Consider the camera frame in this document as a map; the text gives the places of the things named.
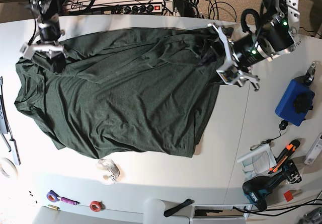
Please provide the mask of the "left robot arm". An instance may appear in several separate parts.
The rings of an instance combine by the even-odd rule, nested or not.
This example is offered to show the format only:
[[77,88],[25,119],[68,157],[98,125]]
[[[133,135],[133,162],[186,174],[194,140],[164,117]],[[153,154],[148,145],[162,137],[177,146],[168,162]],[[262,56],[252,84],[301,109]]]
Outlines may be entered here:
[[262,0],[260,11],[245,9],[241,15],[240,29],[244,33],[232,39],[233,27],[209,23],[223,46],[224,58],[216,70],[219,82],[242,87],[250,82],[258,91],[259,77],[251,67],[265,59],[292,53],[301,43],[298,0]]

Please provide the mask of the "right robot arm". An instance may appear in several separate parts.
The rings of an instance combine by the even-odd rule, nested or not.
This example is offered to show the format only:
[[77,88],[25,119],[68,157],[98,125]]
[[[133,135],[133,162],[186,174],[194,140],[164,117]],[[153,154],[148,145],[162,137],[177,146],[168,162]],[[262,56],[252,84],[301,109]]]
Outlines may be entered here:
[[20,49],[22,57],[31,60],[35,53],[43,52],[54,73],[61,73],[66,66],[67,51],[59,39],[65,35],[59,16],[64,13],[67,0],[30,0],[32,14],[37,14],[34,33]]

